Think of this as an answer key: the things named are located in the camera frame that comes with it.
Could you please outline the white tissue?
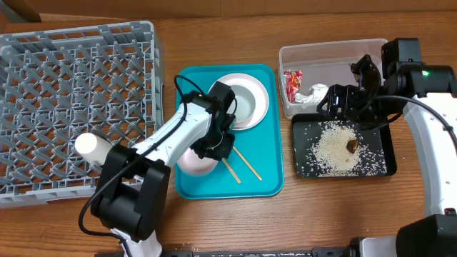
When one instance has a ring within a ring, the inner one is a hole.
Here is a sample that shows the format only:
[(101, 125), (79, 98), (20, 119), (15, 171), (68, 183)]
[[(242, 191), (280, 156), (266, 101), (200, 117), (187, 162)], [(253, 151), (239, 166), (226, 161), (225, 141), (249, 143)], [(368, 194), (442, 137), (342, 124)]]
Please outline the white tissue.
[(311, 92), (305, 96), (300, 93), (296, 93), (294, 96), (294, 102), (296, 104), (318, 104), (324, 96), (327, 94), (328, 86), (325, 84), (314, 84), (311, 86)]

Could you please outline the grey metal bowl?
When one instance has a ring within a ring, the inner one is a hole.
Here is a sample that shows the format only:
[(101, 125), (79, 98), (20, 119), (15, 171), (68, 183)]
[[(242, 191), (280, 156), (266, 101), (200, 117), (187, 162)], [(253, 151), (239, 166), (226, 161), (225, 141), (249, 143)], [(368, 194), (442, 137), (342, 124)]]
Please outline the grey metal bowl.
[(237, 127), (252, 117), (256, 100), (253, 93), (244, 86), (233, 85), (231, 89), (235, 93), (235, 100), (228, 108), (228, 113), (235, 115), (235, 127)]

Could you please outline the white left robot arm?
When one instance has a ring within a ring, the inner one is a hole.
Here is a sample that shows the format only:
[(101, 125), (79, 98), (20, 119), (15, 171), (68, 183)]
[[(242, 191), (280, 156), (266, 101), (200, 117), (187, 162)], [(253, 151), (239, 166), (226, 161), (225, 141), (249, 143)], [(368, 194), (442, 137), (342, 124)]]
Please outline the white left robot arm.
[(199, 158), (229, 157), (235, 96), (201, 95), (181, 99), (180, 109), (156, 133), (132, 148), (113, 146), (106, 153), (95, 194), (79, 214), (99, 218), (108, 237), (119, 240), (125, 256), (160, 256), (154, 232), (164, 211), (171, 167), (189, 149)]

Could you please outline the white small cup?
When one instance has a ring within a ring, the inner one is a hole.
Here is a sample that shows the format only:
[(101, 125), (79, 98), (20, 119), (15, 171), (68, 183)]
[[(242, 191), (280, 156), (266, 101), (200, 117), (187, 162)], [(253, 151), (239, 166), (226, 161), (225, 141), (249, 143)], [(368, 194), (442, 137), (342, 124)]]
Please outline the white small cup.
[(75, 140), (78, 154), (91, 165), (103, 166), (112, 145), (93, 133), (82, 133)]

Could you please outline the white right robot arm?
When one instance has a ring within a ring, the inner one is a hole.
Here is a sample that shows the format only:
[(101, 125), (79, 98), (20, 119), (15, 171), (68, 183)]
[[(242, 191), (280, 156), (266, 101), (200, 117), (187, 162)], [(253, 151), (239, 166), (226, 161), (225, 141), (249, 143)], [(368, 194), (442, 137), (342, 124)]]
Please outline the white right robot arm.
[(358, 256), (456, 255), (456, 77), (449, 66), (421, 57), (383, 55), (382, 69), (365, 55), (351, 64), (357, 85), (333, 85), (317, 111), (330, 119), (388, 124), (401, 113), (416, 144), (426, 194), (426, 216), (396, 235), (364, 238)]

